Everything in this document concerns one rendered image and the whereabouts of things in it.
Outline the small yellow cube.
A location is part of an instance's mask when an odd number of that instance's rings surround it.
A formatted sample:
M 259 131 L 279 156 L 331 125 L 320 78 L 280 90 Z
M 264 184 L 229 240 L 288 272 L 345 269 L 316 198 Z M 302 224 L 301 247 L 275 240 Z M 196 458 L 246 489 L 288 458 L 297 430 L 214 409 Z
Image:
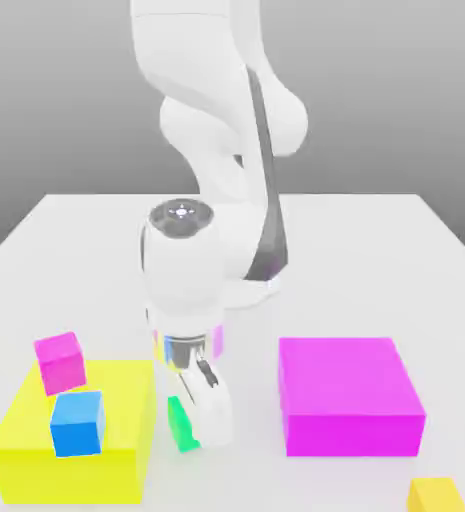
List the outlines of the small yellow cube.
M 451 478 L 414 478 L 407 512 L 465 512 L 465 502 Z

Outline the small green cube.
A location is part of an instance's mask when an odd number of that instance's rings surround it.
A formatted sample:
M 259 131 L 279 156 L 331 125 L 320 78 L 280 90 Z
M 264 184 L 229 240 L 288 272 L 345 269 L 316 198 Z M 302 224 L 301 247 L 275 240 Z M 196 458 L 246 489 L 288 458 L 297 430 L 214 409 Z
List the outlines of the small green cube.
M 200 447 L 193 437 L 192 424 L 179 398 L 170 396 L 167 399 L 169 427 L 180 453 L 186 453 Z

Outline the large yellow box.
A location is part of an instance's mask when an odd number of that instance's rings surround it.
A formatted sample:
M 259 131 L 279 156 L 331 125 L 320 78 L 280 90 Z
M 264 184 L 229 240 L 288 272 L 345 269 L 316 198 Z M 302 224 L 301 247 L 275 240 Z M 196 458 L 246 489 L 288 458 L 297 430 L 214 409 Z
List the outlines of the large yellow box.
M 89 390 L 103 394 L 99 455 L 59 458 L 50 433 L 54 402 L 33 364 L 0 424 L 0 494 L 6 504 L 138 504 L 156 420 L 150 360 L 90 360 Z

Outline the small blue cube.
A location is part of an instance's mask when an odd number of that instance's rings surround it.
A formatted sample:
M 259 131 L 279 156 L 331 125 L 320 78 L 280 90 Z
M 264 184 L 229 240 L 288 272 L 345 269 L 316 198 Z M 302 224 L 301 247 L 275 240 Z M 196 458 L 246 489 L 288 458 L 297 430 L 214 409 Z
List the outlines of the small blue cube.
M 55 455 L 67 458 L 101 454 L 105 426 L 101 391 L 58 395 L 50 420 Z

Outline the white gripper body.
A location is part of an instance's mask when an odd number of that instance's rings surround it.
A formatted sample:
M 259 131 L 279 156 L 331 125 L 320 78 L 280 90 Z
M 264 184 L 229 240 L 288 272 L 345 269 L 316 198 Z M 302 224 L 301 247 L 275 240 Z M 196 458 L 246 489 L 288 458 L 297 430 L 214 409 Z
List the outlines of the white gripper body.
M 200 447 L 230 444 L 233 439 L 231 398 L 218 370 L 212 365 L 205 365 L 204 369 L 196 365 L 192 369 L 173 372 L 171 384 L 173 393 L 170 396 L 179 398 Z

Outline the small magenta cube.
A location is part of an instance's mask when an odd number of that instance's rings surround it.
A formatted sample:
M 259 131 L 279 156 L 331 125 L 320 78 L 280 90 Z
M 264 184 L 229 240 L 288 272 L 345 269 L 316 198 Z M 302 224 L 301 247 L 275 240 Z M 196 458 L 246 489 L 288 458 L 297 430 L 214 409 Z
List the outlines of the small magenta cube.
M 74 332 L 36 340 L 33 347 L 47 396 L 86 384 L 84 357 Z

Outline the large magenta box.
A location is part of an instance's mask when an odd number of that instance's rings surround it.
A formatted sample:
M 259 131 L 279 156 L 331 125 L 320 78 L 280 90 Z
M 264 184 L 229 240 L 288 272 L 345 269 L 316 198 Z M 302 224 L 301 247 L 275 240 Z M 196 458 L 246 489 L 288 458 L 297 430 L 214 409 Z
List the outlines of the large magenta box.
M 290 457 L 414 457 L 426 412 L 390 338 L 282 338 Z

